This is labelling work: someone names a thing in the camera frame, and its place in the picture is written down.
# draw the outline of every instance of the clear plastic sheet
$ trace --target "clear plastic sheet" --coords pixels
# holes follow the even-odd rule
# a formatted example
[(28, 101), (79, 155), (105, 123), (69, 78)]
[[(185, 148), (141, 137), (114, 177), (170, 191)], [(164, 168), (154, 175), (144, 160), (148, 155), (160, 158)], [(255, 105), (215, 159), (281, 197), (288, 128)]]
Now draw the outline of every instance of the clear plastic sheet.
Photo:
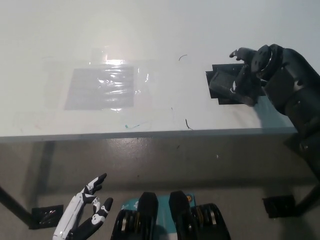
[(92, 50), (88, 64), (73, 70), (65, 110), (120, 111), (139, 102), (138, 95), (149, 96), (150, 66), (143, 61), (108, 59), (107, 52)]

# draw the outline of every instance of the white robotic hand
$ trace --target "white robotic hand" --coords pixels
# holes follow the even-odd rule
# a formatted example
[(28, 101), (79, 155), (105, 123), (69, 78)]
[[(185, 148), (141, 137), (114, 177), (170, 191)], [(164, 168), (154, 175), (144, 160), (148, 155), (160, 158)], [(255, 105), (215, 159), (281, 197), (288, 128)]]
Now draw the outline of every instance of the white robotic hand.
[[(113, 199), (108, 198), (101, 206), (99, 198), (93, 194), (102, 188), (101, 183), (106, 176), (107, 174), (105, 173), (95, 178), (71, 199), (54, 231), (52, 240), (86, 240), (102, 226), (109, 213)], [(93, 204), (93, 215), (78, 226), (86, 204)]]

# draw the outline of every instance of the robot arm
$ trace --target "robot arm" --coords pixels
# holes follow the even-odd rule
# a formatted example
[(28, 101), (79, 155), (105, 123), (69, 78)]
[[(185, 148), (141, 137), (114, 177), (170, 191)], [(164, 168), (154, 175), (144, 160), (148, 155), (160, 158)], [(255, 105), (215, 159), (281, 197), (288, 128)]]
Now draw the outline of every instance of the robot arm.
[(278, 112), (289, 117), (303, 139), (320, 132), (320, 76), (290, 48), (264, 45), (258, 51), (241, 47), (230, 54), (243, 60)]
[[(102, 188), (101, 184), (106, 176), (105, 173), (95, 178), (71, 199), (54, 231), (53, 240), (86, 240), (101, 227), (109, 213), (113, 199), (108, 198), (101, 206), (99, 198), (93, 194)], [(93, 215), (78, 226), (86, 204), (93, 204)]]

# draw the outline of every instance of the floor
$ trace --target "floor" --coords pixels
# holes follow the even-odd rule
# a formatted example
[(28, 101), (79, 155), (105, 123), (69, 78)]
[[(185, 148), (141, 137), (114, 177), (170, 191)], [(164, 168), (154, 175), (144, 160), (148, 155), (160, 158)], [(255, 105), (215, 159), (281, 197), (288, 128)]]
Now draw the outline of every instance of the floor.
[[(320, 207), (301, 218), (269, 219), (262, 198), (293, 193), (302, 199), (316, 184), (306, 163), (284, 142), (288, 135), (124, 138), (0, 144), (0, 185), (26, 207), (69, 203), (106, 172), (101, 201), (112, 209), (91, 240), (110, 239), (122, 203), (144, 191), (194, 193), (215, 203), (233, 240), (320, 239)], [(84, 218), (92, 208), (87, 207)], [(54, 228), (29, 230), (0, 205), (0, 239), (52, 239)]]

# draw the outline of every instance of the table surface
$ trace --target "table surface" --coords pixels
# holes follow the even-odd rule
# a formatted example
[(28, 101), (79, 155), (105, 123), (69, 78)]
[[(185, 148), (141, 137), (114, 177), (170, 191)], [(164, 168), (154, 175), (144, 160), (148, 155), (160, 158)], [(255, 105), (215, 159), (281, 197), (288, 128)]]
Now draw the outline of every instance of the table surface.
[(236, 63), (229, 54), (239, 47), (277, 43), (319, 72), (319, 7), (316, 0), (6, 1), (0, 141), (293, 132), (266, 97), (255, 107), (219, 105), (205, 71)]

